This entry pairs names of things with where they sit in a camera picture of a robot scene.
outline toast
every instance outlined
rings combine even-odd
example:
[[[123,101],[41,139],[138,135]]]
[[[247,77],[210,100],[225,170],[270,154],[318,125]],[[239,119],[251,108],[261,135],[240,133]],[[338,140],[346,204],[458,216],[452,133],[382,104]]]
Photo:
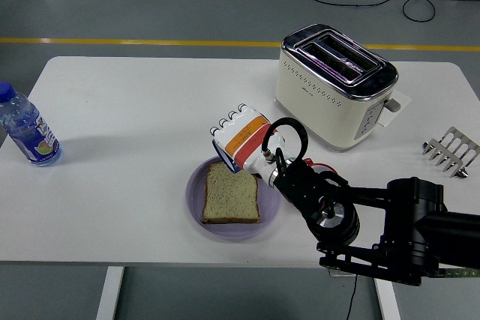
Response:
[[[241,170],[233,174],[222,162],[210,164],[205,181],[202,223],[259,223],[257,179]]]

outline bottle cap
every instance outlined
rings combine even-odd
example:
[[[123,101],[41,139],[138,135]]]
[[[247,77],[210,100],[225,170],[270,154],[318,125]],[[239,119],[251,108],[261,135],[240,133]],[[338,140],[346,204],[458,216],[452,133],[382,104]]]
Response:
[[[0,82],[0,103],[10,101],[14,96],[14,87],[9,82]]]

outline toaster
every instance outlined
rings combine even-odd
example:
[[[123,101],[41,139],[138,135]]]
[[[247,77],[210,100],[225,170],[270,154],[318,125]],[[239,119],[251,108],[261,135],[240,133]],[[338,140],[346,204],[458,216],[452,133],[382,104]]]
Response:
[[[283,39],[275,97],[330,146],[353,147],[375,128],[398,80],[395,67],[327,25]]]

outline gray floor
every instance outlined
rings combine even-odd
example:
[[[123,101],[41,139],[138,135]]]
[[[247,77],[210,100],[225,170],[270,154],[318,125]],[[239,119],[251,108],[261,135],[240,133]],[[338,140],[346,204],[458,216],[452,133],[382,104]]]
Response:
[[[324,1],[370,4],[382,0]],[[87,40],[26,43],[29,38],[280,42],[290,32],[320,22],[369,45],[391,61],[455,63],[480,96],[479,49],[448,48],[480,45],[480,33],[474,28],[480,0],[430,0],[436,11],[430,22],[408,20],[402,13],[405,1],[393,0],[378,7],[334,7],[313,0],[0,0],[0,79],[11,81],[18,91],[28,94],[48,60],[59,55],[278,58],[279,52],[270,46],[112,45],[89,44]],[[416,19],[427,19],[432,10],[425,1],[414,0],[406,5],[406,11]],[[430,48],[399,49],[405,44]],[[443,48],[432,50],[432,46]],[[346,316],[352,278],[340,280],[344,283],[327,282],[324,269],[210,271],[128,269],[117,318],[134,319],[137,315],[158,319],[162,315],[164,319],[190,319],[195,318],[194,311],[203,317],[228,319]],[[105,273],[105,267],[1,265],[0,319],[94,319]],[[216,279],[214,286],[203,281],[210,276]],[[177,284],[179,279],[189,282],[188,286]],[[248,294],[246,279],[256,289],[254,296]],[[379,319],[372,282],[360,279],[351,319]],[[237,292],[223,294],[222,301],[229,301],[233,309],[242,308],[240,316],[209,313],[208,302],[218,301],[215,292],[232,287]],[[332,298],[326,289],[337,296]],[[476,319],[480,305],[474,295],[479,290],[479,281],[472,279],[425,280],[419,288],[395,286],[402,319]],[[247,304],[253,304],[256,311],[245,310]],[[328,316],[324,316],[327,305]]]

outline table leg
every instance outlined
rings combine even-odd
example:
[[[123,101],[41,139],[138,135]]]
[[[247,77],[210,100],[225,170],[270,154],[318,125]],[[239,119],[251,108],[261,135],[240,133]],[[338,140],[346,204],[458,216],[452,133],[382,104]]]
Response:
[[[98,306],[97,320],[113,320],[119,299],[123,277],[122,266],[109,266],[106,271],[102,297]]]
[[[375,287],[383,320],[401,320],[392,282],[375,279]]]

